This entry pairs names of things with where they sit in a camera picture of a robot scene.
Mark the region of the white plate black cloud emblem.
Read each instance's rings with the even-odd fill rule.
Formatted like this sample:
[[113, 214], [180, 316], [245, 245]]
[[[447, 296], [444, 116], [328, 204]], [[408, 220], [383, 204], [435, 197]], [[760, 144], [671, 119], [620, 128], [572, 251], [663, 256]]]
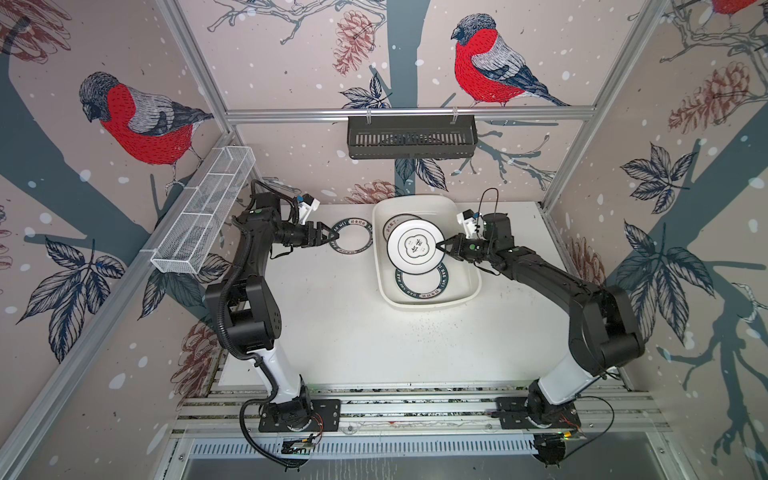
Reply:
[[404, 221], [394, 228], [386, 241], [386, 251], [392, 265], [408, 275], [424, 275], [435, 270], [445, 253], [438, 248], [443, 232], [423, 219]]

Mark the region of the green ring plate mid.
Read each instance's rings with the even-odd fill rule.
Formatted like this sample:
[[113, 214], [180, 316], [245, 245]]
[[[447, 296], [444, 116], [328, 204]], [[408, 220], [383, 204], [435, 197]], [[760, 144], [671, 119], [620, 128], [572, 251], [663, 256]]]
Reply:
[[407, 274], [395, 270], [395, 282], [400, 291], [415, 300], [429, 300], [442, 295], [449, 284], [447, 267], [440, 263], [435, 269], [425, 274]]

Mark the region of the orange sunburst plate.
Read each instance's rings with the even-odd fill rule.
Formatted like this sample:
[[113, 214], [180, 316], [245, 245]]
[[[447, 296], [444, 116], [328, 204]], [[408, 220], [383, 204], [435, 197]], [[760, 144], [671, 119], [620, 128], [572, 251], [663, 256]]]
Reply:
[[384, 240], [387, 241], [389, 239], [390, 235], [392, 234], [392, 232], [397, 226], [409, 220], [419, 220], [419, 219], [420, 219], [419, 216], [414, 214], [408, 214], [408, 213], [394, 215], [393, 217], [388, 219], [384, 223], [384, 226], [382, 227], [382, 236]]

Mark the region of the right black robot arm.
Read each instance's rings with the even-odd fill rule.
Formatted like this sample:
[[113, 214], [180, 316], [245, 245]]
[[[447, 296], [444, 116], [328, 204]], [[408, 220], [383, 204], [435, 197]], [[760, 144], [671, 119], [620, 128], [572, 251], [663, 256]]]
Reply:
[[567, 353], [549, 373], [528, 387], [527, 417], [547, 427], [573, 406], [573, 401], [613, 367], [639, 358], [645, 351], [629, 294], [618, 286], [583, 280], [518, 245], [510, 219], [503, 213], [482, 217], [476, 238], [459, 233], [436, 244], [448, 256], [490, 264], [492, 271], [526, 285], [568, 314]]

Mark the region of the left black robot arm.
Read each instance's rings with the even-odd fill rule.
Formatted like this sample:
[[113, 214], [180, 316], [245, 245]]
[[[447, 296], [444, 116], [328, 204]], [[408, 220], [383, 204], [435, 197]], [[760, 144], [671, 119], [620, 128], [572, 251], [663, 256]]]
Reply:
[[253, 193], [244, 210], [232, 218], [240, 233], [232, 266], [205, 294], [220, 345], [231, 357], [251, 364], [268, 390], [260, 415], [276, 427], [294, 431], [307, 428], [315, 412], [301, 374], [278, 345], [282, 317], [266, 269], [275, 257], [275, 244], [292, 252], [338, 238], [324, 223], [308, 219], [319, 205], [309, 194]]

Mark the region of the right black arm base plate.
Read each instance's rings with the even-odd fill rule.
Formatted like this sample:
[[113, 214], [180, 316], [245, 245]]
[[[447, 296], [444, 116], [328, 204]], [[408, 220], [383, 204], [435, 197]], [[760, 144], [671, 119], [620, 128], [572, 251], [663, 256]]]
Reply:
[[510, 429], [580, 429], [581, 421], [573, 402], [551, 405], [545, 400], [525, 397], [499, 397], [491, 417]]

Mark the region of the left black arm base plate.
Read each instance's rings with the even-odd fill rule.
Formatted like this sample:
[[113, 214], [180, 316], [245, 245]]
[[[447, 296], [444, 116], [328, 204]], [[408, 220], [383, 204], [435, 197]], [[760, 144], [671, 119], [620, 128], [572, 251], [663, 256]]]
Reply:
[[260, 433], [337, 432], [341, 401], [296, 398], [269, 404], [260, 415]]

